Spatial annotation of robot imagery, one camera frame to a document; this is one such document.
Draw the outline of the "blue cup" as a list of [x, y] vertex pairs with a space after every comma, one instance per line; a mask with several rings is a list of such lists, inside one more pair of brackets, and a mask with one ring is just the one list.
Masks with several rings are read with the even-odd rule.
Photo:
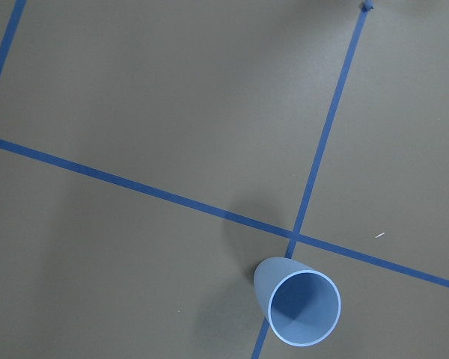
[[254, 292], [275, 335], [296, 347], [316, 345], [335, 329], [341, 297], [325, 274], [285, 257], [270, 257], [255, 269]]

